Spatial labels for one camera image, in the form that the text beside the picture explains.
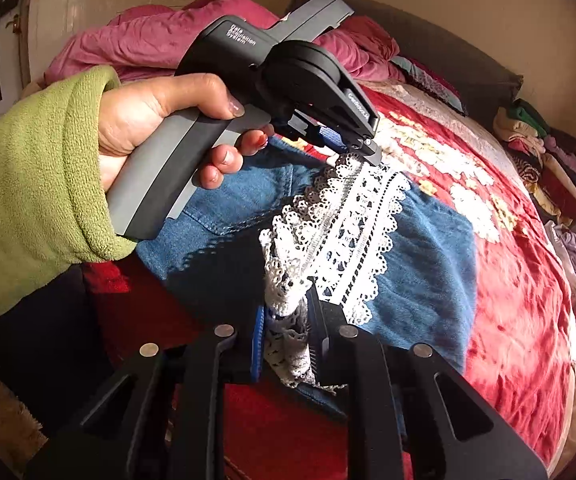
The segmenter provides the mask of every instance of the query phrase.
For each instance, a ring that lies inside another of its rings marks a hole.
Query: silver screw
[[[217,337],[230,337],[235,333],[232,325],[218,325],[214,328],[214,335]]]
[[[426,343],[419,343],[412,348],[412,351],[418,357],[430,357],[432,355],[432,347]]]
[[[159,347],[154,343],[146,343],[139,348],[139,353],[144,357],[154,357],[159,353]]]
[[[339,327],[339,335],[347,339],[352,339],[353,337],[359,335],[359,330],[356,328],[356,326],[342,325]]]

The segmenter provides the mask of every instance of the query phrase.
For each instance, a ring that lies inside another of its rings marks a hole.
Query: gray headboard
[[[292,0],[294,10],[308,0]],[[488,130],[500,105],[516,97],[523,78],[444,28],[373,0],[343,0],[356,16],[365,15],[395,38],[402,56],[412,57],[439,74],[461,94],[468,114]]]

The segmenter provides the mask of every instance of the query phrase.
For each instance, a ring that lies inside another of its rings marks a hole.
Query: hand
[[[156,77],[104,92],[99,105],[99,167],[104,190],[112,186],[128,155],[175,110],[198,107],[214,119],[241,117],[244,107],[214,74]],[[210,150],[198,172],[206,189],[215,189],[223,176],[241,169],[244,155],[254,155],[274,135],[268,124],[249,130],[237,147],[222,144]]]

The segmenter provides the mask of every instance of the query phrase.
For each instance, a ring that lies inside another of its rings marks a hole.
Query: green cloth
[[[95,67],[0,118],[0,315],[71,264],[133,250],[114,234],[99,174],[99,103],[119,84]]]
[[[550,132],[550,126],[545,122],[541,114],[527,101],[517,99],[513,106],[508,108],[507,116],[528,123],[538,133],[539,139],[544,139]]]

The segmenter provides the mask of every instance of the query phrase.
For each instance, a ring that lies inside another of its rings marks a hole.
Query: pink comforter
[[[279,18],[252,0],[195,0],[182,10],[164,6],[127,9],[105,27],[74,35],[44,73],[47,85],[99,65],[111,65],[122,81],[172,75],[199,33],[214,20],[235,15],[255,27]],[[404,78],[388,60],[399,47],[369,18],[351,17],[315,40],[350,74],[367,81]]]

